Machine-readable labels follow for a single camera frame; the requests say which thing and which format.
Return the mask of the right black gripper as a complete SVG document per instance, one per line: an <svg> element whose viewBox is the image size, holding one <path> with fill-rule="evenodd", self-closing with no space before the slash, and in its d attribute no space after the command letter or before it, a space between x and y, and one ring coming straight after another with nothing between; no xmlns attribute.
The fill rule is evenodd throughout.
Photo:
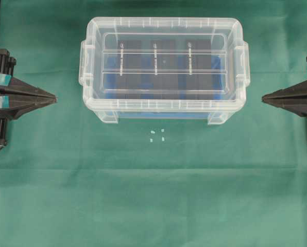
<svg viewBox="0 0 307 247"><path fill-rule="evenodd" d="M262 97L266 104L307 117L307 80Z"/></svg>

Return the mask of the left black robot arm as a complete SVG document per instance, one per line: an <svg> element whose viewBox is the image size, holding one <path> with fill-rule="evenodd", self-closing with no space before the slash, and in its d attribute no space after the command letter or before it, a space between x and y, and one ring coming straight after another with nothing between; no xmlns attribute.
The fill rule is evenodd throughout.
<svg viewBox="0 0 307 247"><path fill-rule="evenodd" d="M57 97L13 76L16 59L0 49L0 150L7 145L9 121L57 102Z"/></svg>

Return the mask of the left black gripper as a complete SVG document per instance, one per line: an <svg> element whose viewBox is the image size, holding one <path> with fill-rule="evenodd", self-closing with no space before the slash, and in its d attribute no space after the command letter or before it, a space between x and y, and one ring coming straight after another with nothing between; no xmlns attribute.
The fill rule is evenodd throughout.
<svg viewBox="0 0 307 247"><path fill-rule="evenodd" d="M56 103L57 98L39 87L13 77L16 59L6 49L0 49L0 147L6 146L8 120L17 120L31 111Z"/></svg>

